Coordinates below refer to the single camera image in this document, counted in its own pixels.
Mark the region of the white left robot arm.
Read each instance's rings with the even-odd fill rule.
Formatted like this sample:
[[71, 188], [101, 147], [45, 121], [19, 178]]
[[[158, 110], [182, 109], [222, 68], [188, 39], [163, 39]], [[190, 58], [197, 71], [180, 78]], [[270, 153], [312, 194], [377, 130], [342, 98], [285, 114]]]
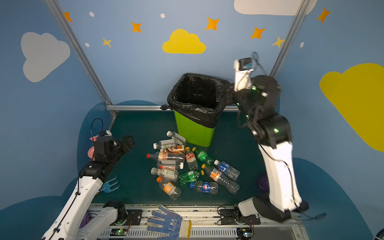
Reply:
[[91, 160], [80, 171], [74, 191], [59, 216], [44, 233], [44, 240], [96, 240], [110, 225], [127, 219], [125, 204], [109, 201], [96, 217], [81, 227], [90, 204], [102, 189], [115, 163], [135, 146], [133, 136], [115, 140], [107, 131], [92, 140], [93, 147], [89, 150]]

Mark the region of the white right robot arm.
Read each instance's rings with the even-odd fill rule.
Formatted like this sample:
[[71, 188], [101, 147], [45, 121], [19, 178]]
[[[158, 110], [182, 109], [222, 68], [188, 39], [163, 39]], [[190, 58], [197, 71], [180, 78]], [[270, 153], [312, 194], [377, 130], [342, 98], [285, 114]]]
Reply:
[[258, 143], [269, 181], [269, 193], [238, 203], [242, 217], [260, 215], [282, 223], [292, 212], [303, 213], [309, 204], [302, 200], [294, 173], [292, 131], [289, 121], [276, 112], [281, 86], [270, 76], [256, 76], [241, 90], [237, 84], [217, 84], [216, 97], [226, 106], [235, 104], [246, 117], [246, 125]]

